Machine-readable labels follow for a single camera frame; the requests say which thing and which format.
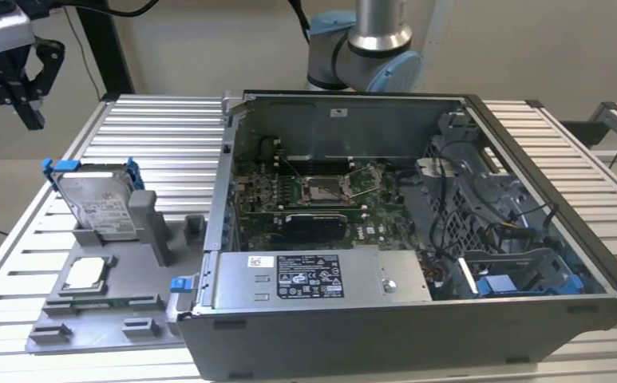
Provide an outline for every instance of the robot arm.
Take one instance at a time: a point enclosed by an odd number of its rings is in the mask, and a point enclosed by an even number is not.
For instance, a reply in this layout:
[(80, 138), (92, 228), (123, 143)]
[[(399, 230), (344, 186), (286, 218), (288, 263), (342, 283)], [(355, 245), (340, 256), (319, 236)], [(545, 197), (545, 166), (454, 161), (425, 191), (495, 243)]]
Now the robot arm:
[(311, 89), (409, 92), (421, 72), (403, 21), (407, 0), (358, 0), (356, 11), (314, 16), (310, 27)]
[[(44, 126), (39, 108), (64, 60), (64, 45), (33, 35), (31, 21), (60, 6), (76, 6), (122, 17), (136, 11), (99, 9), (81, 1), (0, 0), (0, 105), (19, 114), (28, 130)], [(421, 56), (409, 51), (411, 29), (403, 22), (407, 0), (356, 0), (356, 11), (315, 15), (310, 27), (308, 83), (314, 89), (409, 92), (421, 71)], [(308, 24), (302, 21), (302, 30)], [(24, 66), (33, 48), (43, 69), (33, 79)]]
[[(64, 45), (37, 38), (31, 27), (31, 20), (49, 15), (49, 8), (45, 0), (0, 1), (0, 105), (13, 108), (28, 130), (43, 128), (37, 109), (64, 60)], [(43, 69), (31, 79), (24, 66), (32, 48)]]

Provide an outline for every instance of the barcode sticker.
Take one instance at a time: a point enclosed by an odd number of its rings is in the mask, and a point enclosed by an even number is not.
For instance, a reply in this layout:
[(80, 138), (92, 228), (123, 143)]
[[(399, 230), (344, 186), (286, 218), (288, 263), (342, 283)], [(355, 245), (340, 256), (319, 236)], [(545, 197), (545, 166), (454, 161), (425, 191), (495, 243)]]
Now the barcode sticker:
[(274, 267), (275, 257), (251, 256), (247, 265), (248, 267)]

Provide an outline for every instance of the metal table frame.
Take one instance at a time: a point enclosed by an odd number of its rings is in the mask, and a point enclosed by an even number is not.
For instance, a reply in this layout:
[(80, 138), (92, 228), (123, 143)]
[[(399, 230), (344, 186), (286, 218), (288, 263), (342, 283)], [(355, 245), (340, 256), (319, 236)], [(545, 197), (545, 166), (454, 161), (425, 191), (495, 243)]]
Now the metal table frame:
[[(550, 113), (523, 101), (487, 107), (617, 256), (617, 177)], [(222, 125), (220, 99), (123, 96), (103, 102), (64, 158), (122, 162), (132, 156), (167, 219), (206, 213)], [(0, 381), (198, 379), (184, 347), (35, 356), (24, 341), (68, 250), (73, 218), (47, 185), (0, 247)], [(574, 338), (537, 365), (486, 366), (300, 381), (617, 382), (617, 327)]]

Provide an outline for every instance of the power supply label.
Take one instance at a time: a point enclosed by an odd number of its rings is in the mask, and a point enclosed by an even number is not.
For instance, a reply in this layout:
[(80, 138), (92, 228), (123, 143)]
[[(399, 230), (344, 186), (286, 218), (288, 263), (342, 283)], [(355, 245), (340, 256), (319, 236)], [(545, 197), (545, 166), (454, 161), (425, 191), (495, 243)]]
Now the power supply label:
[(280, 299), (343, 298), (338, 255), (279, 255), (276, 296)]

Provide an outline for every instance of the white wall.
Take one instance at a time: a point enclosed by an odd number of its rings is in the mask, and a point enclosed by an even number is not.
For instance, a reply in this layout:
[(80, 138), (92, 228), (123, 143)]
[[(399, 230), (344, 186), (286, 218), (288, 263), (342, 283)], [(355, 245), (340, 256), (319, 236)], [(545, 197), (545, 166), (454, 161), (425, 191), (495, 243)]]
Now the white wall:
[[(85, 44), (76, 12), (71, 11), (69, 15), (76, 23), (81, 43)], [(47, 122), (44, 130), (27, 131), (17, 116), (4, 107), (0, 107), (0, 159), (37, 159), (47, 156), (60, 156), (97, 105), (95, 91), (81, 65), (77, 43), (71, 34), (64, 14), (57, 13), (49, 18), (36, 21), (35, 32), (41, 38), (57, 40), (65, 45), (65, 61), (41, 109)], [(99, 80), (88, 47), (85, 51), (91, 71), (97, 79), (100, 92), (103, 92), (103, 83)], [(35, 56), (29, 59), (28, 70), (29, 73), (37, 73), (40, 70), (40, 63)]]
[[(311, 17), (352, 8), (354, 1), (306, 0), (303, 6)], [(136, 3), (111, 1), (119, 9)], [(537, 98), (562, 118), (586, 118), (599, 101), (617, 101), (617, 0), (454, 3), (422, 91)], [(415, 49), (433, 5), (409, 0)], [(140, 18), (116, 24), (142, 93), (216, 96), (226, 89), (303, 87), (307, 48), (284, 0), (162, 0)], [(65, 43), (67, 59), (43, 108), (43, 132), (27, 132), (0, 108), (0, 159), (59, 156), (96, 104), (63, 15), (35, 28)], [(102, 86), (92, 59), (91, 67)]]
[[(132, 0), (114, 0), (118, 9)], [(434, 2), (409, 2), (419, 50)], [(352, 10), (355, 0), (307, 0), (308, 19)], [(227, 89), (302, 89), (308, 49), (286, 0), (162, 0), (118, 20), (131, 76), (140, 91), (218, 96)]]
[(587, 119), (617, 101), (617, 0), (455, 0), (422, 89), (538, 99)]

